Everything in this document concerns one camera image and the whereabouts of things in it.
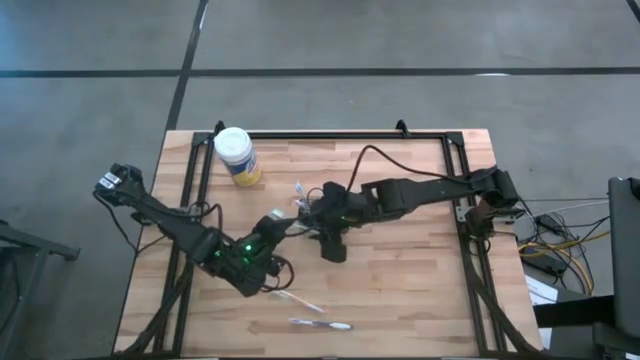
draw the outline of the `yellow cable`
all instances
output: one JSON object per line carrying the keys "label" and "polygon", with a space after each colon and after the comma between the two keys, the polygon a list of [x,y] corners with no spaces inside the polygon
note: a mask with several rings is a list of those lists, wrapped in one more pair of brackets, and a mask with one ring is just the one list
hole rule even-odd
{"label": "yellow cable", "polygon": [[521,257],[538,257],[538,256],[542,256],[542,255],[548,254],[553,250],[566,249],[566,248],[570,248],[570,247],[576,246],[578,244],[582,244],[582,243],[585,243],[585,242],[589,242],[589,241],[600,239],[603,236],[609,235],[609,233],[610,233],[610,231],[605,231],[603,233],[600,233],[598,235],[594,235],[594,236],[586,238],[584,240],[568,241],[568,242],[565,242],[565,243],[562,243],[562,244],[558,244],[558,245],[553,245],[553,244],[545,244],[545,245],[543,245],[543,244],[538,244],[538,243],[528,243],[528,244],[525,244],[525,245],[521,245],[518,248],[518,251],[520,251],[520,250],[522,250],[524,248],[528,248],[528,247],[536,247],[536,246],[543,247],[544,248],[543,251],[538,251],[535,254],[520,254]]}
{"label": "yellow cable", "polygon": [[[578,267],[578,271],[580,271],[580,273],[582,274],[582,277],[586,280],[587,289],[588,289],[589,295],[593,294],[593,284],[591,283],[591,279],[587,275],[587,272],[584,270],[584,267],[582,267],[582,264],[580,264],[576,259],[574,259],[567,251],[562,250],[562,248],[559,248],[559,247],[551,245],[551,244],[528,243],[528,244],[520,246],[518,248],[518,252],[520,252],[520,250],[522,250],[524,248],[532,247],[532,246],[546,246],[546,247],[549,247],[549,248],[551,248],[553,250],[556,250],[556,251],[560,252],[561,254],[563,254],[564,256],[566,256],[569,259],[569,261],[571,261],[572,263],[576,264],[576,266]],[[530,257],[531,255],[539,256],[539,253],[537,253],[537,254],[520,254],[521,257]]]}
{"label": "yellow cable", "polygon": [[562,253],[564,256],[568,257],[569,261],[576,264],[576,266],[578,267],[578,270],[580,271],[580,274],[582,274],[582,277],[587,281],[587,288],[589,289],[589,295],[593,295],[593,284],[591,283],[591,279],[587,275],[587,272],[584,271],[582,264],[580,264],[578,260],[574,259],[573,256],[569,255],[569,253],[567,253],[566,251],[564,250],[558,250],[558,251]]}

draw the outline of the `black metal frame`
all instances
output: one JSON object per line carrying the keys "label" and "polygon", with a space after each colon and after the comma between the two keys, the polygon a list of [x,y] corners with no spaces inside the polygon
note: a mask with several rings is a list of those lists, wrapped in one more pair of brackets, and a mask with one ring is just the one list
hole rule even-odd
{"label": "black metal frame", "polygon": [[[202,167],[202,175],[200,180],[200,187],[197,193],[197,201],[203,202],[206,198],[207,183],[209,174],[211,172],[211,164],[214,156],[213,137],[223,126],[216,126],[215,132],[196,132],[193,134],[191,150],[189,153],[189,159],[187,162],[187,172],[185,174],[184,187],[182,191],[181,206],[188,206],[192,189],[192,182],[195,174],[196,161],[198,159],[199,149],[206,145],[205,159]],[[361,140],[376,140],[376,139],[411,139],[411,140],[436,140],[440,141],[443,151],[443,158],[448,175],[456,174],[455,164],[453,160],[452,147],[455,148],[458,153],[459,164],[462,174],[468,174],[470,172],[469,161],[466,154],[466,148],[464,144],[464,137],[461,132],[409,132],[406,124],[400,120],[394,131],[382,131],[382,132],[366,132],[366,131],[350,131],[350,132],[250,132],[249,135],[254,140],[260,139],[361,139]],[[469,197],[467,202],[471,206],[476,205],[474,197]],[[460,206],[460,200],[452,201],[452,206],[455,210],[456,206]],[[473,327],[475,331],[475,337],[477,341],[478,353],[480,356],[496,356],[505,355],[505,357],[518,356],[517,353],[507,352],[505,332],[499,325],[498,318],[495,314],[491,313],[493,336],[496,342],[496,350],[490,350],[487,345],[487,336],[485,334],[484,324],[482,321],[482,310],[480,307],[480,301],[478,299],[479,293],[477,289],[477,272],[473,266],[470,243],[466,237],[462,234],[461,230],[464,226],[454,211],[454,221],[458,230],[458,240],[460,244],[460,255],[462,265],[465,273],[465,279],[467,284],[467,293],[469,298],[469,305],[471,308]],[[493,283],[493,277],[489,266],[489,258],[487,251],[484,248],[484,244],[477,244],[477,256],[480,261],[480,270],[482,276],[482,283],[486,288],[485,291],[489,297],[497,304],[496,291]],[[165,279],[165,288],[163,295],[163,302],[166,300],[167,294],[171,291],[175,282],[178,272],[178,257],[179,251],[174,245],[171,251],[169,259],[169,266],[167,269],[167,275]],[[194,267],[192,264],[187,263],[184,266],[183,272],[188,271],[193,273]],[[144,358],[167,358],[174,357],[179,358],[182,350],[182,342],[184,339],[184,331],[186,327],[189,295],[191,291],[191,280],[189,286],[185,289],[185,292],[181,296],[181,301],[178,309],[177,322],[175,325],[175,335],[171,344],[171,350],[164,350],[166,324],[163,324],[161,330],[158,332],[154,339],[154,344],[151,353],[144,354]]]}
{"label": "black metal frame", "polygon": [[16,299],[16,306],[12,314],[9,314],[10,318],[5,329],[5,339],[0,342],[0,359],[14,359],[16,358],[18,342],[22,338],[21,333],[25,326],[26,311],[38,289],[47,258],[49,255],[55,254],[62,256],[66,261],[75,261],[78,258],[80,249],[27,234],[12,228],[3,221],[0,221],[0,241],[13,245],[13,247],[4,248],[4,251],[24,252],[32,254],[35,258],[26,277],[27,280],[21,286],[22,289],[21,293],[18,294],[18,299]]}

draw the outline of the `white cable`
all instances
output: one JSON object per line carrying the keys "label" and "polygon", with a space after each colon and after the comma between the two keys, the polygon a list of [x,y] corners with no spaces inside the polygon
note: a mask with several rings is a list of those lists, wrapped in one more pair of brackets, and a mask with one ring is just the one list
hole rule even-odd
{"label": "white cable", "polygon": [[588,204],[580,204],[580,205],[574,205],[574,206],[567,206],[564,208],[559,208],[559,209],[553,209],[553,210],[549,210],[549,211],[545,211],[545,212],[541,212],[535,215],[531,215],[530,218],[536,218],[540,215],[544,215],[544,214],[549,214],[552,212],[560,212],[560,211],[565,211],[565,210],[571,210],[571,209],[577,209],[577,208],[581,208],[581,207],[587,207],[587,206],[596,206],[596,205],[604,205],[604,204],[608,204],[609,200],[607,201],[599,201],[599,202],[595,202],[595,203],[588,203]]}
{"label": "white cable", "polygon": [[545,300],[547,300],[547,301],[551,301],[551,303],[552,303],[552,304],[555,304],[555,303],[557,302],[556,300],[552,300],[552,299],[550,299],[550,298],[548,298],[548,297],[546,297],[546,296],[542,296],[542,295],[538,294],[538,293],[537,293],[537,292],[535,292],[535,291],[531,291],[531,290],[529,290],[529,294],[533,294],[533,295],[539,296],[539,297],[541,297],[541,298],[543,298],[543,299],[545,299]]}

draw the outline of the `white toothbrush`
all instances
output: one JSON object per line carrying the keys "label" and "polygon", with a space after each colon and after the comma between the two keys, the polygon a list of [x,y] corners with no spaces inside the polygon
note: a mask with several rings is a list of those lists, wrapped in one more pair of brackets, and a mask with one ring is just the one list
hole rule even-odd
{"label": "white toothbrush", "polygon": [[337,323],[337,322],[326,322],[326,321],[315,321],[315,320],[303,320],[298,318],[291,318],[289,322],[296,325],[308,325],[313,327],[328,327],[336,330],[351,330],[352,327],[349,324]]}
{"label": "white toothbrush", "polygon": [[307,203],[307,197],[304,194],[304,189],[302,188],[302,185],[300,185],[300,182],[296,182],[296,192],[298,194],[300,194],[300,200],[302,203],[302,208],[305,210],[305,212],[310,212],[311,211],[311,207],[309,206],[309,204]]}
{"label": "white toothbrush", "polygon": [[279,290],[279,291],[276,291],[275,293],[276,293],[276,295],[278,295],[280,297],[283,297],[285,299],[291,299],[291,300],[297,301],[300,304],[304,305],[308,309],[311,309],[311,310],[313,310],[315,312],[319,312],[321,314],[324,314],[324,310],[322,310],[321,308],[313,305],[312,303],[310,303],[308,301],[305,301],[305,300],[293,295],[292,293],[290,293],[288,291]]}

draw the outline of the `wire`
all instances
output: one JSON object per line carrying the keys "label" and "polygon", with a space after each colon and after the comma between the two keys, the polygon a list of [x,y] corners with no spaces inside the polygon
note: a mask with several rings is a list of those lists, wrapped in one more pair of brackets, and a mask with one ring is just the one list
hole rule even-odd
{"label": "wire", "polygon": [[[358,168],[360,167],[360,162],[362,161],[362,157],[364,156],[365,152],[367,150],[369,150],[369,149],[372,149],[372,150],[376,151],[378,154],[382,155],[382,157],[387,159],[389,162],[391,162],[395,166],[401,168],[402,170],[405,170],[405,171],[408,171],[408,172],[412,172],[414,174],[435,176],[435,177],[438,177],[438,178],[441,178],[441,179],[446,179],[446,180],[449,180],[451,182],[455,182],[455,183],[459,183],[459,184],[471,184],[471,181],[469,181],[469,180],[461,180],[461,179],[459,179],[458,177],[455,177],[455,176],[449,176],[449,175],[438,174],[438,173],[434,173],[434,172],[430,172],[430,171],[421,171],[421,170],[412,169],[410,167],[404,166],[401,163],[397,162],[391,156],[387,155],[384,151],[380,150],[376,146],[374,146],[374,145],[366,145],[360,151],[360,155],[358,155],[358,159],[356,160],[356,166],[353,168],[353,173],[351,174],[351,179],[349,179],[349,185],[347,186],[347,192],[349,192],[351,190],[351,188],[353,187],[353,182],[356,179],[356,175],[358,173]],[[479,180],[485,179],[485,178],[491,176],[496,170],[497,169],[495,167],[493,167],[492,170],[490,170],[487,175],[485,175],[483,177],[480,177],[478,179],[474,179],[474,181],[479,181]]]}
{"label": "wire", "polygon": [[11,310],[9,311],[9,315],[7,315],[7,318],[4,319],[4,321],[2,322],[2,326],[0,326],[0,336],[2,336],[2,334],[6,330],[7,326],[9,325],[9,321],[11,321],[11,319],[15,315],[16,310],[18,309],[18,304],[20,303],[20,296],[21,296],[21,293],[22,293],[20,291],[20,278],[18,276],[18,263],[16,263],[16,259],[14,258],[14,256],[15,255],[11,255],[10,261],[11,261],[11,266],[13,268],[13,279],[14,279],[15,288],[16,288],[16,301],[11,306]]}
{"label": "wire", "polygon": [[111,220],[113,220],[113,223],[116,224],[116,227],[118,228],[118,230],[120,230],[120,234],[122,234],[122,236],[124,237],[124,241],[127,242],[127,244],[129,244],[129,246],[131,247],[131,249],[133,249],[133,253],[135,254],[138,250],[135,247],[135,245],[133,245],[133,243],[131,242],[131,240],[129,240],[129,236],[127,236],[127,233],[124,231],[124,229],[122,228],[122,226],[120,225],[120,222],[118,221],[118,218],[116,218],[116,214],[113,213],[113,209],[111,209],[111,206],[109,206],[109,204],[107,204],[106,201],[102,200],[98,194],[97,194],[98,190],[93,192],[93,197],[98,200],[98,202],[100,204],[102,204],[102,206],[105,207],[105,209],[107,209],[107,211],[109,211],[109,215],[111,215]]}
{"label": "wire", "polygon": [[285,290],[287,288],[289,288],[289,286],[291,286],[291,284],[293,284],[293,280],[296,277],[295,272],[293,271],[293,265],[291,264],[291,262],[285,258],[283,258],[282,256],[279,255],[273,255],[273,258],[276,259],[279,263],[284,264],[284,266],[286,266],[289,269],[289,272],[291,273],[291,276],[289,277],[289,281],[287,281],[286,284],[284,284],[283,286],[280,286],[280,277],[277,277],[278,279],[278,284],[276,286],[269,286],[269,285],[262,285],[262,288],[264,289],[263,292],[271,292],[271,291],[278,291],[278,290]]}
{"label": "wire", "polygon": [[306,229],[304,229],[304,230],[302,230],[302,231],[299,231],[299,232],[297,232],[297,233],[293,233],[293,234],[285,234],[285,236],[284,236],[284,237],[286,237],[286,238],[287,238],[287,237],[296,237],[296,236],[304,235],[304,234],[308,233],[308,232],[309,232],[309,231],[311,231],[311,230],[314,230],[314,228],[306,228]]}
{"label": "wire", "polygon": [[596,205],[604,205],[604,204],[608,204],[609,200],[607,201],[600,201],[600,202],[594,202],[594,203],[588,203],[588,204],[580,204],[580,205],[574,205],[574,206],[567,206],[564,208],[559,208],[559,209],[553,209],[553,210],[549,210],[549,211],[545,211],[545,212],[541,212],[538,214],[531,214],[531,217],[536,218],[540,215],[544,215],[544,214],[550,214],[550,213],[554,213],[554,212],[559,212],[559,211],[565,211],[565,210],[571,210],[571,209],[578,209],[578,208],[582,208],[582,207],[587,207],[587,206],[596,206]]}
{"label": "wire", "polygon": [[[548,232],[548,230],[545,231],[540,231],[540,228],[538,227],[538,224],[535,222],[534,218],[533,218],[533,214],[531,213],[531,209],[529,208],[529,206],[527,205],[526,201],[522,198],[520,198],[520,202],[522,202],[522,205],[525,208],[525,211],[527,213],[527,217],[531,220],[531,224],[533,225],[533,229],[534,229],[534,234],[526,239],[524,239],[525,243],[528,243],[530,240],[533,241],[534,244],[537,244],[537,241],[542,242],[543,244],[547,244],[544,239],[540,236],[546,232]],[[569,269],[571,270],[571,272],[573,272],[576,275],[576,278],[578,279],[578,281],[580,282],[580,287],[582,288],[582,293],[586,293],[587,289],[586,286],[584,284],[584,281],[582,280],[582,278],[580,277],[580,275],[578,274],[578,272],[571,266],[570,262],[567,262],[562,255],[560,255],[558,253],[558,250],[552,250],[553,254],[565,265],[565,269]],[[560,279],[560,283],[562,284],[562,286],[564,286],[564,288],[567,288],[567,285],[564,283],[564,279],[562,277],[557,277]]]}
{"label": "wire", "polygon": [[322,190],[322,188],[319,188],[319,187],[311,188],[311,190],[309,190],[309,192],[307,192],[307,197],[306,197],[307,205],[309,205],[309,206],[311,206],[311,203],[309,203],[309,195],[311,195],[311,193],[312,193],[314,190],[320,191],[320,192],[322,192],[322,193],[324,194],[324,190]]}
{"label": "wire", "polygon": [[[491,240],[489,239],[483,239],[484,241],[482,241],[482,246],[485,246],[484,244],[487,244],[485,246],[484,251],[488,254],[489,250],[491,250]],[[476,244],[476,247],[480,246],[480,242],[475,240],[474,243]],[[469,253],[473,256],[478,256],[478,254],[474,253],[473,251],[471,251],[471,247],[469,247]]]}
{"label": "wire", "polygon": [[500,234],[500,235],[511,235],[511,236],[515,236],[516,238],[518,237],[518,234],[513,233],[511,231],[494,231],[494,234]]}
{"label": "wire", "polygon": [[578,267],[578,270],[580,271],[580,274],[582,274],[582,277],[587,282],[587,287],[589,289],[589,295],[593,295],[593,288],[594,288],[593,283],[591,282],[589,276],[587,276],[587,272],[582,267],[582,264],[580,264],[580,262],[578,262],[578,260],[574,259],[573,256],[571,256],[571,254],[569,254],[568,252],[566,252],[564,250],[558,250],[558,251],[561,254],[563,254],[564,256],[568,257],[569,261],[571,261],[572,263],[574,263]]}
{"label": "wire", "polygon": [[142,248],[140,248],[140,250],[136,251],[136,256],[140,255],[141,252],[145,251],[146,249],[148,249],[149,247],[157,244],[160,240],[166,238],[167,235],[162,235],[161,237],[153,240],[152,242],[148,243],[147,245],[143,246]]}
{"label": "wire", "polygon": [[590,223],[590,224],[564,225],[563,227],[565,227],[565,228],[589,227],[589,226],[597,225],[597,224],[598,224],[598,223],[600,223],[601,221],[605,221],[605,220],[607,220],[607,219],[609,219],[609,216],[605,216],[605,217],[603,217],[602,219],[598,219],[598,220],[596,220],[596,221],[594,221],[594,222],[592,222],[592,223]]}
{"label": "wire", "polygon": [[[605,235],[607,235],[607,234],[611,233],[611,231],[605,231],[605,232],[603,232],[603,233],[601,233],[601,234],[599,234],[599,235],[591,236],[591,234],[593,234],[593,232],[594,232],[594,231],[596,231],[596,229],[597,229],[600,225],[602,225],[602,223],[603,223],[606,219],[608,219],[608,218],[609,218],[609,217],[603,218],[601,222],[599,222],[598,224],[596,224],[596,225],[593,227],[593,229],[591,229],[591,231],[589,231],[589,232],[587,233],[587,235],[585,235],[584,240],[583,240],[582,242],[596,240],[596,239],[599,239],[599,238],[601,238],[601,237],[603,237],[603,236],[605,236]],[[595,279],[593,278],[593,272],[591,271],[591,265],[589,264],[589,259],[587,259],[586,255],[585,255],[585,250],[584,250],[584,248],[582,247],[582,243],[580,243],[580,252],[582,253],[582,257],[584,258],[584,263],[585,263],[585,265],[587,265],[587,270],[589,271],[589,278],[591,279],[591,282],[593,283],[593,287],[595,288],[595,286],[596,286],[596,281],[595,281]]]}
{"label": "wire", "polygon": [[587,265],[587,272],[589,274],[589,280],[591,281],[591,291],[589,292],[589,295],[593,295],[593,290],[596,287],[596,281],[593,278],[593,272],[591,271],[591,265],[589,265],[589,259],[587,259],[587,256],[585,255],[585,249],[582,246],[582,244],[580,244],[579,246],[580,249],[580,254],[582,255],[582,258],[584,259],[584,264]]}
{"label": "wire", "polygon": [[593,241],[593,240],[597,240],[600,239],[601,237],[608,235],[609,231],[605,231],[602,234],[598,234],[594,237],[588,238],[588,239],[584,239],[584,240],[577,240],[577,241],[568,241],[568,242],[564,242],[564,243],[560,243],[558,245],[554,245],[554,244],[540,244],[540,243],[536,243],[536,242],[530,242],[527,243],[525,245],[521,245],[518,250],[522,250],[522,249],[526,249],[529,247],[536,247],[536,246],[543,246],[546,247],[547,251],[539,251],[535,254],[522,254],[521,257],[538,257],[538,256],[543,256],[548,254],[549,252],[551,252],[552,250],[561,250],[561,249],[567,249],[567,248],[571,248],[574,247],[576,245],[580,245],[582,243],[588,242],[588,241]]}
{"label": "wire", "polygon": [[[108,192],[108,193],[111,193],[111,194],[119,194],[119,195],[127,196],[127,197],[129,197],[130,199],[132,199],[132,200],[134,200],[134,201],[140,201],[140,200],[141,200],[141,198],[136,198],[135,196],[133,196],[133,195],[131,195],[131,194],[128,194],[128,193],[126,193],[126,192],[118,191],[118,190],[109,190],[109,189],[94,190],[94,191],[93,191],[93,196],[94,196],[96,199],[99,199],[99,198],[97,197],[97,193],[98,193],[98,192],[100,192],[100,193],[102,193],[102,192]],[[194,205],[198,205],[198,204],[200,204],[200,202],[195,202],[195,203],[191,204],[191,206],[189,206],[189,209],[191,209]],[[206,201],[203,201],[203,202],[202,202],[202,204],[203,204],[203,205],[209,205]],[[176,211],[176,210],[174,210],[174,211],[167,211],[167,210],[164,210],[164,209],[162,209],[162,208],[156,207],[156,206],[154,206],[154,205],[149,205],[149,204],[147,204],[147,206],[149,206],[150,208],[152,208],[152,209],[154,209],[154,210],[156,210],[156,211],[158,211],[158,212],[160,212],[160,213],[163,213],[163,214],[165,214],[165,215],[171,215],[171,216],[175,216],[175,217],[188,218],[188,219],[202,219],[203,217],[205,217],[205,216],[207,216],[207,215],[211,214],[211,213],[215,210],[213,207],[209,206],[209,209],[208,209],[208,210],[206,210],[205,212],[203,212],[202,214],[194,214],[194,215],[192,215],[192,214],[183,214],[183,213],[181,213],[181,212],[179,212],[179,211]]]}
{"label": "wire", "polygon": [[541,298],[543,298],[543,299],[545,299],[545,300],[547,300],[547,301],[551,301],[551,302],[552,302],[552,303],[554,303],[554,304],[557,302],[557,300],[553,300],[553,299],[548,298],[548,297],[546,297],[546,296],[542,296],[542,295],[538,294],[538,293],[537,293],[537,292],[535,292],[535,291],[531,291],[531,290],[529,290],[529,293],[530,293],[530,294],[533,294],[533,295],[535,295],[535,296],[541,297]]}
{"label": "wire", "polygon": [[[580,271],[580,273],[582,274],[582,277],[586,280],[587,282],[587,289],[589,291],[589,295],[591,295],[593,293],[593,283],[591,281],[591,277],[587,275],[587,272],[584,270],[584,268],[582,267],[582,264],[580,264],[576,259],[573,258],[573,256],[568,253],[567,251],[563,250],[562,248],[558,248],[552,244],[538,244],[538,243],[529,243],[529,244],[525,244],[522,245],[520,247],[518,247],[518,252],[520,252],[522,249],[525,249],[527,247],[532,247],[532,246],[544,246],[548,249],[550,249],[551,251],[557,251],[563,255],[565,255],[567,258],[569,258],[569,262],[575,264],[578,267],[578,270]],[[535,257],[535,256],[540,256],[541,252],[537,252],[536,254],[520,254],[520,257]]]}

